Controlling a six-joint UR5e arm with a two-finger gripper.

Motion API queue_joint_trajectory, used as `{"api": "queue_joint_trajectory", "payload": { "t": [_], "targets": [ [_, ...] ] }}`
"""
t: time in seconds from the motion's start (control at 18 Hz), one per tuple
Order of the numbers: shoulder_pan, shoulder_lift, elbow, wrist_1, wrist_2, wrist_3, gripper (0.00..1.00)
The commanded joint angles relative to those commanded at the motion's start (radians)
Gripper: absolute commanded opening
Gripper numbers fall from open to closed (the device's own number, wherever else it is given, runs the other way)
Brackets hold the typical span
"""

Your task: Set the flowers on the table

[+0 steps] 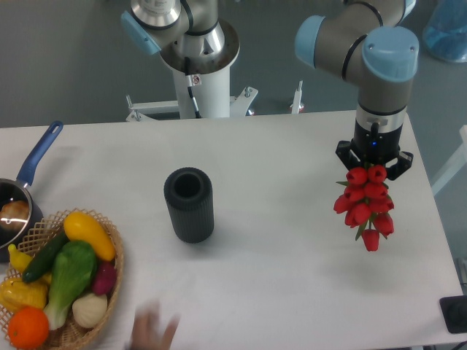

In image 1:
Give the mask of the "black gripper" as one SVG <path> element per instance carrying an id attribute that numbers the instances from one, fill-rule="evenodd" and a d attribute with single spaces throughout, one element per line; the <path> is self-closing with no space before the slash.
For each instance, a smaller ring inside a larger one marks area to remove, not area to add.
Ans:
<path id="1" fill-rule="evenodd" d="M 412 167 L 414 155 L 399 151 L 399 140 L 405 119 L 405 111 L 378 115 L 366 110 L 356 111 L 353 140 L 341 140 L 336 146 L 336 155 L 347 170 L 364 168 L 366 163 L 386 164 L 387 178 L 396 180 Z"/>

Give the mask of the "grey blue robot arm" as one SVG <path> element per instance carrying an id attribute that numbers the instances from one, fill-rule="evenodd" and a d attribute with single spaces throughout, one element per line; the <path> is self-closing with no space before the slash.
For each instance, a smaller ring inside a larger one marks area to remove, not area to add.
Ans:
<path id="1" fill-rule="evenodd" d="M 347 1 L 340 16 L 309 17 L 296 34 L 301 62 L 358 88 L 354 135 L 336 147 L 346 168 L 379 164 L 393 180 L 412 165 L 399 139 L 417 72 L 418 39 L 401 27 L 413 7 L 413 1 Z M 246 115 L 257 92 L 230 93 L 239 38 L 220 19 L 216 1 L 132 1 L 120 22 L 141 51 L 160 55 L 171 69 L 181 118 Z"/>

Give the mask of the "person's hand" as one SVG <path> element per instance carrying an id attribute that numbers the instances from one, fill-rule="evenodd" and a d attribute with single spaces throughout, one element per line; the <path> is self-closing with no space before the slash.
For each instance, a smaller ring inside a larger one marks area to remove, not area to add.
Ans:
<path id="1" fill-rule="evenodd" d="M 131 337 L 126 349 L 170 349 L 179 323 L 180 316 L 174 315 L 167 325 L 162 327 L 160 301 L 145 303 L 136 310 Z"/>

